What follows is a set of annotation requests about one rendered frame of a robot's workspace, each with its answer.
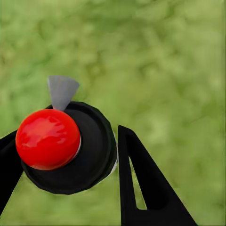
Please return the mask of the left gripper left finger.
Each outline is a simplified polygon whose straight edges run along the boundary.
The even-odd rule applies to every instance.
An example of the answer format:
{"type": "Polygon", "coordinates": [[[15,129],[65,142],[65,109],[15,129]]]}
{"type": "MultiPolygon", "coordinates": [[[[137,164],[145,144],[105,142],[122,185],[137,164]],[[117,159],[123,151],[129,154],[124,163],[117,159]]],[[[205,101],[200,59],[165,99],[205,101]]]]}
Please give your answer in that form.
{"type": "Polygon", "coordinates": [[[16,149],[16,133],[0,139],[0,215],[24,171],[16,149]]]}

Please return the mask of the pesticide atomizer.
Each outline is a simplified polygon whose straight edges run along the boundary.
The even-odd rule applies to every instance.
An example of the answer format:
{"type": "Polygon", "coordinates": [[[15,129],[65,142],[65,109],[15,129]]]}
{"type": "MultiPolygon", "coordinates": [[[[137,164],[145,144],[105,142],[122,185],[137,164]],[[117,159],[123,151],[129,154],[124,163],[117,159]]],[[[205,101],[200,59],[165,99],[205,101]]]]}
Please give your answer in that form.
{"type": "Polygon", "coordinates": [[[95,107],[71,101],[78,81],[49,76],[51,102],[23,120],[16,149],[27,177],[52,194],[76,194],[111,175],[119,161],[110,122],[95,107]]]}

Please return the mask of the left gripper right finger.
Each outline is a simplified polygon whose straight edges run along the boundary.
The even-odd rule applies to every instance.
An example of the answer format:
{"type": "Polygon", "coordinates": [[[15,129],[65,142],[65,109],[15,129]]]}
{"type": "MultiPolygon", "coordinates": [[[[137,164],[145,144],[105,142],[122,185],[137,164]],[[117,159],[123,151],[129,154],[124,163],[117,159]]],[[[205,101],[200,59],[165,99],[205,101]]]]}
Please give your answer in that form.
{"type": "Polygon", "coordinates": [[[134,131],[118,126],[121,226],[197,226],[134,131]],[[131,158],[147,210],[136,206],[131,158]]]}

